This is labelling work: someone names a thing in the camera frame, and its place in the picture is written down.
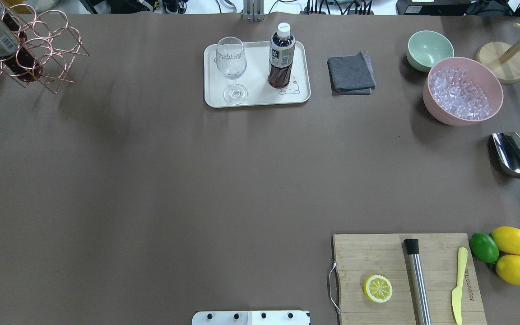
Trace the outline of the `aluminium frame post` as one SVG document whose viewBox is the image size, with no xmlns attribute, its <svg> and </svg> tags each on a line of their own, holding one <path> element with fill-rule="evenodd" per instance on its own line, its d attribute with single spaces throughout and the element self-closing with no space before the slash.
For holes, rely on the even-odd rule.
<svg viewBox="0 0 520 325">
<path fill-rule="evenodd" d="M 262 21 L 265 18 L 264 0 L 244 0 L 243 20 Z"/>
</svg>

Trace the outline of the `green lime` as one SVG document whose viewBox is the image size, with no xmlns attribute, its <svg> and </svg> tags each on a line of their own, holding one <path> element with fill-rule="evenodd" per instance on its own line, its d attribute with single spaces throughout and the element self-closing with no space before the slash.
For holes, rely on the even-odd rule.
<svg viewBox="0 0 520 325">
<path fill-rule="evenodd" d="M 499 259 L 499 247 L 488 234 L 476 232 L 469 239 L 471 253 L 479 260 L 494 264 Z"/>
</svg>

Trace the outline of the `grey folded cloth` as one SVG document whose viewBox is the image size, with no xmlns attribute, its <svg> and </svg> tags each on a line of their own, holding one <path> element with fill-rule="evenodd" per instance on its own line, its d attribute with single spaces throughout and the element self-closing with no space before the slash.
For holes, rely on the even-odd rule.
<svg viewBox="0 0 520 325">
<path fill-rule="evenodd" d="M 327 64 L 334 90 L 341 95 L 370 95 L 377 86 L 368 52 L 330 57 Z"/>
</svg>

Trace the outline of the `pink bowl of ice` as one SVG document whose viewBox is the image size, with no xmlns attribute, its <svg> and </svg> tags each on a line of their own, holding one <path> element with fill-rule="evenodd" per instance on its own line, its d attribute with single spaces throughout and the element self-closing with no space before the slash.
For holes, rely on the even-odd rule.
<svg viewBox="0 0 520 325">
<path fill-rule="evenodd" d="M 432 117 L 454 126 L 492 118 L 500 111 L 503 100 L 503 89 L 494 74 L 464 57 L 436 63 L 423 87 L 423 101 Z"/>
</svg>

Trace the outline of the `green bowl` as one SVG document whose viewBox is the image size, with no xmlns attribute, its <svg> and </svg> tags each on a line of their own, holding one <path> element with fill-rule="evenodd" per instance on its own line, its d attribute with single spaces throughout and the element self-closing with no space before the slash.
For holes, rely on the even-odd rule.
<svg viewBox="0 0 520 325">
<path fill-rule="evenodd" d="M 429 72 L 439 61 L 454 55 L 449 39 L 435 31 L 418 31 L 411 35 L 407 43 L 407 61 L 421 72 Z"/>
</svg>

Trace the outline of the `copper wire bottle basket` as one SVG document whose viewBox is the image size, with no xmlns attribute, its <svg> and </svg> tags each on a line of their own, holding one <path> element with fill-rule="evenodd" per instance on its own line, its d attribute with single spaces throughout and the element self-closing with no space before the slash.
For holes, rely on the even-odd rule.
<svg viewBox="0 0 520 325">
<path fill-rule="evenodd" d="M 52 94 L 67 84 L 74 84 L 74 64 L 89 53 L 80 32 L 70 24 L 66 14 L 56 9 L 37 13 L 27 4 L 7 8 L 26 32 L 27 40 L 20 41 L 21 45 L 39 62 L 42 72 L 36 81 L 23 82 L 0 60 L 0 80 L 9 78 L 24 88 L 39 84 Z"/>
</svg>

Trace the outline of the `yellow lemon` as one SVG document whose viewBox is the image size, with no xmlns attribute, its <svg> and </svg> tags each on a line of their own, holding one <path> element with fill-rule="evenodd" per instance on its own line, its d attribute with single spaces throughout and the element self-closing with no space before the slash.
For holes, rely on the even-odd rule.
<svg viewBox="0 0 520 325">
<path fill-rule="evenodd" d="M 495 270 L 504 281 L 520 286 L 520 255 L 501 256 L 497 260 Z"/>
<path fill-rule="evenodd" d="M 507 254 L 520 255 L 520 229 L 501 226 L 490 233 L 499 251 Z"/>
</svg>

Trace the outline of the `wooden cup tree stand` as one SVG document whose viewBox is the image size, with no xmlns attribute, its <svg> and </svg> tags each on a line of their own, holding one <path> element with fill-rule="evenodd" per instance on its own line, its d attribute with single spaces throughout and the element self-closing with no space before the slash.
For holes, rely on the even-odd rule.
<svg viewBox="0 0 520 325">
<path fill-rule="evenodd" d="M 514 23 L 520 29 L 520 23 Z M 511 84 L 520 81 L 520 39 L 513 45 L 490 42 L 477 50 L 477 61 L 489 68 L 500 83 Z"/>
</svg>

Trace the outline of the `tea bottle white cap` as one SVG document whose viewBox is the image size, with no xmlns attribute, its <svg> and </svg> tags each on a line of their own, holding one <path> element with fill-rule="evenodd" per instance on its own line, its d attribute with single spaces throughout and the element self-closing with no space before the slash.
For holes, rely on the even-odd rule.
<svg viewBox="0 0 520 325">
<path fill-rule="evenodd" d="M 279 23 L 269 41 L 270 86 L 285 88 L 289 84 L 296 42 L 289 23 Z"/>
</svg>

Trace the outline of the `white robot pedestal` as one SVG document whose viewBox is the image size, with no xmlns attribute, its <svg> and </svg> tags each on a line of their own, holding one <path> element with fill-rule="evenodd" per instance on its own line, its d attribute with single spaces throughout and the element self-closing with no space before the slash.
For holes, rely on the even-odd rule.
<svg viewBox="0 0 520 325">
<path fill-rule="evenodd" d="M 192 325 L 310 325 L 309 311 L 200 311 L 194 314 Z"/>
</svg>

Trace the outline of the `metal ice scoop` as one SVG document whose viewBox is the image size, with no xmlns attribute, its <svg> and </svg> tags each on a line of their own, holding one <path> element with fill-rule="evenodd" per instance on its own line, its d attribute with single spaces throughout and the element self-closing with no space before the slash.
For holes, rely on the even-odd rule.
<svg viewBox="0 0 520 325">
<path fill-rule="evenodd" d="M 510 177 L 520 179 L 520 136 L 516 132 L 495 132 L 492 139 L 500 165 Z"/>
</svg>

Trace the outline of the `bamboo cutting board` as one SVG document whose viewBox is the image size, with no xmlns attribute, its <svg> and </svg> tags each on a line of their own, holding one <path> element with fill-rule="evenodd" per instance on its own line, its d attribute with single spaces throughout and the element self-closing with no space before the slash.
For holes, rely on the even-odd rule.
<svg viewBox="0 0 520 325">
<path fill-rule="evenodd" d="M 457 285 L 457 255 L 469 247 L 467 234 L 335 234 L 341 325 L 418 325 L 413 270 L 403 241 L 417 238 L 433 325 L 454 325 L 451 293 Z M 375 303 L 363 291 L 372 275 L 388 278 L 392 298 Z"/>
</svg>

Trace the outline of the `tea bottle back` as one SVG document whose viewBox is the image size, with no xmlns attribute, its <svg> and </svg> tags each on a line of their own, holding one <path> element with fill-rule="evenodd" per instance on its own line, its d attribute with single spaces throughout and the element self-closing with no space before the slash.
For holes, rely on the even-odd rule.
<svg viewBox="0 0 520 325">
<path fill-rule="evenodd" d="M 15 33 L 20 41 L 25 42 L 27 40 L 26 32 L 22 29 L 21 25 L 16 19 L 9 13 L 8 7 L 0 0 L 0 20 Z"/>
</svg>

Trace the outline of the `steel muddler black tip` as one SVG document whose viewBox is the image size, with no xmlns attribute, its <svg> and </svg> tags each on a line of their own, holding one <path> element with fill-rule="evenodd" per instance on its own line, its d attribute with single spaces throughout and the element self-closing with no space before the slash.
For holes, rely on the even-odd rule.
<svg viewBox="0 0 520 325">
<path fill-rule="evenodd" d="M 419 325 L 431 325 L 431 313 L 428 304 L 427 290 L 425 288 L 418 239 L 405 239 L 403 243 L 412 271 L 414 301 Z"/>
</svg>

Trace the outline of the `half lemon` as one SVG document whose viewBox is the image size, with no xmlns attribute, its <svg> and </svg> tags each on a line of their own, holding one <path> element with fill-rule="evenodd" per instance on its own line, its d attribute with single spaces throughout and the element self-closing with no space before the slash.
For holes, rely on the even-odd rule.
<svg viewBox="0 0 520 325">
<path fill-rule="evenodd" d="M 370 301 L 382 304 L 392 298 L 393 288 L 388 278 L 382 275 L 370 275 L 364 281 L 363 293 Z"/>
</svg>

